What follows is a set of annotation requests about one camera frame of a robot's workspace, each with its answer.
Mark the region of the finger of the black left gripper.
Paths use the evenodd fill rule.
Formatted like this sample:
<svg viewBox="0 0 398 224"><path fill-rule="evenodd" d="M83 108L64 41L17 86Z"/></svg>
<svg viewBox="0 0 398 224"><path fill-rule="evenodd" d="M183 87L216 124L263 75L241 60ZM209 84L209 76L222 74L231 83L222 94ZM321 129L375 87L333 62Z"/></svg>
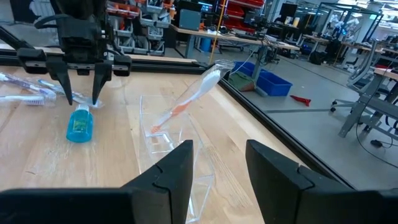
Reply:
<svg viewBox="0 0 398 224"><path fill-rule="evenodd" d="M112 65L107 62L95 63L95 75L93 80L92 102L95 105L104 84L111 81Z"/></svg>
<svg viewBox="0 0 398 224"><path fill-rule="evenodd" d="M70 84L70 77L68 75L68 66L63 60L48 60L46 61L46 68L50 74L51 79L60 83L68 104L73 104L72 88Z"/></svg>

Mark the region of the grey office chair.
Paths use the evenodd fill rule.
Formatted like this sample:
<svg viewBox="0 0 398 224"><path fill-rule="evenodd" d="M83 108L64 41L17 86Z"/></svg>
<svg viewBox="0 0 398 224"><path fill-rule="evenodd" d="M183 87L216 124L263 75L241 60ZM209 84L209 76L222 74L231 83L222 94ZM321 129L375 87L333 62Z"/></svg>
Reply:
<svg viewBox="0 0 398 224"><path fill-rule="evenodd" d="M357 87L356 84L368 74L371 66L371 62L374 58L376 52L378 41L375 38L371 39L371 50L367 54L362 64L354 71L354 73L349 76L347 87L354 90L356 93L362 93L363 87ZM352 108L356 104L355 101L346 101L342 99L335 99L330 108L330 112L335 112L337 108Z"/></svg>

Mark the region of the grey equipment box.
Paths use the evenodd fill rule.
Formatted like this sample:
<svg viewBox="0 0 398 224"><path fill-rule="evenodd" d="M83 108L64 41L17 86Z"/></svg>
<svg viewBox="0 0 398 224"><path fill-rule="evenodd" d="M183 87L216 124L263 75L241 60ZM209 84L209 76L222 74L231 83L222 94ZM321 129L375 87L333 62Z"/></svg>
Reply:
<svg viewBox="0 0 398 224"><path fill-rule="evenodd" d="M191 11L188 9L180 10L178 27L187 30L200 30L201 12Z"/></svg>

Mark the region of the clear acrylic organizer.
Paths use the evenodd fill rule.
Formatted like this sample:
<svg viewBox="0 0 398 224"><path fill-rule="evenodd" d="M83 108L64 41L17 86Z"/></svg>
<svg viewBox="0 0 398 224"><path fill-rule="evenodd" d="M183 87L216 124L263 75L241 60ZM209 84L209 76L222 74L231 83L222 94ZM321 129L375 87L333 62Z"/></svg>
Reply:
<svg viewBox="0 0 398 224"><path fill-rule="evenodd" d="M160 131L151 133L152 125L169 109L172 96L142 95L139 102L139 147L136 150L139 172L143 173L185 140L193 141L193 184L188 204L187 224L201 219L211 186L215 178L213 164L208 158L191 118L185 111L172 119Z"/></svg>

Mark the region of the blue mouthwash bottle white cap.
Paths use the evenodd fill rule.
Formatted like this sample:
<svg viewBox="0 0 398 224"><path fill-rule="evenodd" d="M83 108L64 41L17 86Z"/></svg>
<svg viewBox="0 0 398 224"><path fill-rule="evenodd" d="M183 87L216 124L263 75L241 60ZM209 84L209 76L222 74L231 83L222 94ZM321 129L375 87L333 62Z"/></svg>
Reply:
<svg viewBox="0 0 398 224"><path fill-rule="evenodd" d="M93 135L93 125L94 119L90 107L79 104L70 116L66 138L71 142L88 142Z"/></svg>

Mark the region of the blue toothbrush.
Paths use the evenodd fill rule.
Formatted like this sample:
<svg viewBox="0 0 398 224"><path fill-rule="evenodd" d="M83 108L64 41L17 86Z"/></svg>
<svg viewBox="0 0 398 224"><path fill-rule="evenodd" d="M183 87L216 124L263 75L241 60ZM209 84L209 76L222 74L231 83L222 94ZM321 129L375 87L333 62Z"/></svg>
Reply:
<svg viewBox="0 0 398 224"><path fill-rule="evenodd" d="M44 79L37 79L37 82L51 90L53 90L58 95L65 96L65 92L60 85L50 83ZM104 106L101 100L97 100L95 104L93 104L93 100L91 97L86 96L82 93L72 91L72 100L79 103L79 104L86 104L94 109L99 109Z"/></svg>

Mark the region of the grey storage bin rack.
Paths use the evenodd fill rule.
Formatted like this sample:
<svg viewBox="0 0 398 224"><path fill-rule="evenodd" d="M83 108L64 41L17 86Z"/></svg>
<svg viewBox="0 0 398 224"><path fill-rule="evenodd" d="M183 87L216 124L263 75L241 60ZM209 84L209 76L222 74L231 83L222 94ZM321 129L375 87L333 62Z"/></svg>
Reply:
<svg viewBox="0 0 398 224"><path fill-rule="evenodd" d="M108 0L106 11L123 53L165 54L164 32L173 19L174 0Z"/></svg>

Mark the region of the blue plastic bin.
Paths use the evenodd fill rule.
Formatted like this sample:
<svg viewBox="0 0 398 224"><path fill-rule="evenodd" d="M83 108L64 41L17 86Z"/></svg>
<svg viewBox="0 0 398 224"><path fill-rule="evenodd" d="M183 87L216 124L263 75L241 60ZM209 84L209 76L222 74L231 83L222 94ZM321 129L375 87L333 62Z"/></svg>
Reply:
<svg viewBox="0 0 398 224"><path fill-rule="evenodd" d="M235 61L234 64L232 70L232 72L235 72L234 75L254 80L255 65L253 63ZM261 69L256 85L269 96L287 96L293 84L272 72Z"/></svg>

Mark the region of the purple toothbrush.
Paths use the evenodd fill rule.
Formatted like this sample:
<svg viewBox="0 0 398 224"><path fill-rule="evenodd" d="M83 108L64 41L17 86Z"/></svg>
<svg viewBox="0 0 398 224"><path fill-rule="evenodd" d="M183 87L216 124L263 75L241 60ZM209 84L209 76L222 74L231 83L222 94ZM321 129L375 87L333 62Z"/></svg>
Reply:
<svg viewBox="0 0 398 224"><path fill-rule="evenodd" d="M49 90L47 88L39 87L29 81L15 77L15 76L7 74L7 73L0 72L0 81L6 82L6 83L12 83L12 84L18 85L20 87L23 87L25 89L28 89L29 91L40 93L41 95L44 95L44 97L46 97L46 98L50 98L50 99L57 98L57 94L54 91Z"/></svg>
<svg viewBox="0 0 398 224"><path fill-rule="evenodd" d="M0 96L0 103L5 102L22 102L31 106L43 106L45 97L41 95L8 95Z"/></svg>

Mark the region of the orange toothbrush in clear wrapper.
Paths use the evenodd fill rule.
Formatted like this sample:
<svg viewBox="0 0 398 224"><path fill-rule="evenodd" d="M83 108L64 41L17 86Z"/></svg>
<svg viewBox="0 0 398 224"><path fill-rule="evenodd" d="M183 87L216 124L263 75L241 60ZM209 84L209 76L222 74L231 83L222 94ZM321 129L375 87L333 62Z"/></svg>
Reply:
<svg viewBox="0 0 398 224"><path fill-rule="evenodd" d="M176 100L171 107L166 109L151 126L150 133L159 132L169 121L183 113L190 104L208 93L232 69L234 62L231 60L216 60L207 68L200 78L195 80Z"/></svg>

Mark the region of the red object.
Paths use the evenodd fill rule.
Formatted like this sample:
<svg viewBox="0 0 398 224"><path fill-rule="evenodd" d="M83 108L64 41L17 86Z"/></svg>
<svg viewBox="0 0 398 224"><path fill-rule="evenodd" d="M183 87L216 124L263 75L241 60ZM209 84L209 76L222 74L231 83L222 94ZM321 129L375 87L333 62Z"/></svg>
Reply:
<svg viewBox="0 0 398 224"><path fill-rule="evenodd" d="M295 96L295 95L291 95L290 97L291 97L293 100L297 101L297 102L303 103L305 106L310 106L311 99L302 98L302 97Z"/></svg>

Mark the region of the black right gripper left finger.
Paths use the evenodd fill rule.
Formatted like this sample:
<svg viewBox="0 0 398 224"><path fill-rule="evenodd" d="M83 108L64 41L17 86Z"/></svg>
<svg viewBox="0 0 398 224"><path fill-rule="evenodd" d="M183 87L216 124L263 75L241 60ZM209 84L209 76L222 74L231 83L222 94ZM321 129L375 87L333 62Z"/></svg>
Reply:
<svg viewBox="0 0 398 224"><path fill-rule="evenodd" d="M0 224L185 224L192 182L186 140L119 188L2 191Z"/></svg>

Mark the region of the grey metal desk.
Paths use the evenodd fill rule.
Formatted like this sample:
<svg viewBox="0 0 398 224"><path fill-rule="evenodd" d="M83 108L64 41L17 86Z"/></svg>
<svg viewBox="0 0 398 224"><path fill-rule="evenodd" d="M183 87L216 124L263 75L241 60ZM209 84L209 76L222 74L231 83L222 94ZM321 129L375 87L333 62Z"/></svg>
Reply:
<svg viewBox="0 0 398 224"><path fill-rule="evenodd" d="M345 138L351 128L358 122L365 124L365 131L375 129L392 139L398 141L398 131L395 127L382 129L379 127L379 120L382 115L398 121L398 71L393 69L376 68L373 72L374 78L365 87L358 100L352 107L352 113L347 117L338 135ZM378 88L386 78L393 79L396 84L384 100L375 96Z"/></svg>

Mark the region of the red storage bin rack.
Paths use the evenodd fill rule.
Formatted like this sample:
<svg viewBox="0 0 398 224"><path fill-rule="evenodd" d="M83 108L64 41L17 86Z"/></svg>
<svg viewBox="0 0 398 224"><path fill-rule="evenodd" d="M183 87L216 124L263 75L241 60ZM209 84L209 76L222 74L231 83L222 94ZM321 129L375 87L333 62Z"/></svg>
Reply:
<svg viewBox="0 0 398 224"><path fill-rule="evenodd" d="M231 30L253 34L261 20L260 13L266 0L219 0L223 12L222 24Z"/></svg>

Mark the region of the black monitor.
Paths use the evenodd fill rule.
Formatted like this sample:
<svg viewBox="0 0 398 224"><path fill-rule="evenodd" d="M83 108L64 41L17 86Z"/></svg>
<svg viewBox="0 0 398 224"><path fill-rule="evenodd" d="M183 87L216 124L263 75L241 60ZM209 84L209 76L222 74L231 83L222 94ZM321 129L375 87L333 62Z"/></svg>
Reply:
<svg viewBox="0 0 398 224"><path fill-rule="evenodd" d="M297 4L283 3L279 12L281 22L285 22L287 17L294 17L297 7Z"/></svg>

